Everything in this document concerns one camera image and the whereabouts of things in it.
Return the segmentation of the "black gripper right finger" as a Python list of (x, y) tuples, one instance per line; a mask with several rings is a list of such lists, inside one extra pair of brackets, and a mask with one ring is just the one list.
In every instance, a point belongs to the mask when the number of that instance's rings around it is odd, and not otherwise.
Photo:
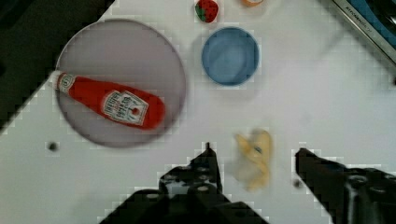
[(295, 170), (333, 224), (396, 224), (394, 175), (375, 168), (347, 168), (306, 148), (295, 154)]

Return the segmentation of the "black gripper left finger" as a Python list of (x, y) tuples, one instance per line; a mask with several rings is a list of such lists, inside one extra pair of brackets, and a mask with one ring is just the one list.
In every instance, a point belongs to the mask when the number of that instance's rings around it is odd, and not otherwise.
[(222, 193), (216, 152), (209, 144), (185, 166), (161, 176), (157, 189), (141, 189), (100, 224), (268, 224)]

